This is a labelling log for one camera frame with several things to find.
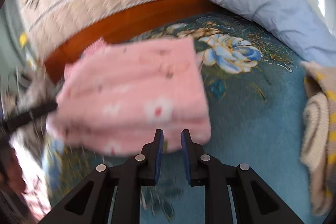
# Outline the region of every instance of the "blue gripper pad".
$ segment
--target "blue gripper pad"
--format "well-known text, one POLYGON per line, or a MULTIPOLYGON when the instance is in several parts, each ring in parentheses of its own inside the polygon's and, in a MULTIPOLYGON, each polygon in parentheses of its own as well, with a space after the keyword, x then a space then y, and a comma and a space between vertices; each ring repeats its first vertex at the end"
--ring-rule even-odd
POLYGON ((155 177, 154 177, 155 184, 158 183, 159 178, 160 178, 162 153, 163 153, 163 131, 161 131, 160 133, 159 148, 157 150, 156 161, 155 161, 155 177))
POLYGON ((191 169, 190 169, 190 160, 189 160, 189 154, 188 154, 188 147, 185 141, 185 135, 182 131, 181 134, 181 145, 182 145, 182 151, 183 151, 183 160, 184 160, 184 168, 185 168, 185 176, 187 178, 187 181, 189 184, 191 184, 191 169))

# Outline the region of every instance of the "pink fabric with flower print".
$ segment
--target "pink fabric with flower print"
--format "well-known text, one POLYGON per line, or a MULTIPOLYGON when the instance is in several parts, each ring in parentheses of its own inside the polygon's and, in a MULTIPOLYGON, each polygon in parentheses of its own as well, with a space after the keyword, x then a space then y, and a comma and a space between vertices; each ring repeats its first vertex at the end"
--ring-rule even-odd
POLYGON ((71 146, 105 155, 133 155, 164 131, 168 152, 181 131, 210 139, 210 120, 194 42, 156 39, 105 45, 71 67, 48 132, 71 146))

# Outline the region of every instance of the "teal flower print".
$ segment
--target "teal flower print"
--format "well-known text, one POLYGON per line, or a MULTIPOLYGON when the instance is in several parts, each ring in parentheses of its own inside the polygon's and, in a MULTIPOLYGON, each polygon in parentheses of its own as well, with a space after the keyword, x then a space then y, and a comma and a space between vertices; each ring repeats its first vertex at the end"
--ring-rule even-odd
POLYGON ((202 37, 199 41, 211 47, 199 53, 202 55, 203 64, 206 66, 217 64, 230 74, 249 72, 262 58, 261 52, 253 47, 251 42, 239 37, 214 34, 202 37))

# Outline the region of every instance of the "triangular cutout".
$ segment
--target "triangular cutout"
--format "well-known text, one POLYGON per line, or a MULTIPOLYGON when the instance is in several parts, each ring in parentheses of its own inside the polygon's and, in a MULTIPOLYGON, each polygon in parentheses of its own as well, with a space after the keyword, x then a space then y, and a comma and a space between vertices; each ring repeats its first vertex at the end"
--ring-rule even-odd
POLYGON ((93 181, 89 181, 85 184, 85 186, 65 205, 64 208, 79 216, 83 215, 94 184, 93 181))
POLYGON ((279 210, 278 204, 264 191, 263 188, 256 182, 251 181, 251 187, 257 200, 260 213, 264 216, 276 210, 279 210))

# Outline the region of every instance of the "red flower center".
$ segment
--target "red flower center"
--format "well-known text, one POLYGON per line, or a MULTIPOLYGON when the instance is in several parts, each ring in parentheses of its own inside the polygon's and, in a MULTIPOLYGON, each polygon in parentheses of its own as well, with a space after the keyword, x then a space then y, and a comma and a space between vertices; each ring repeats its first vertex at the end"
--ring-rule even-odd
POLYGON ((162 107, 157 107, 155 109, 155 116, 159 117, 161 115, 161 113, 162 113, 162 107))

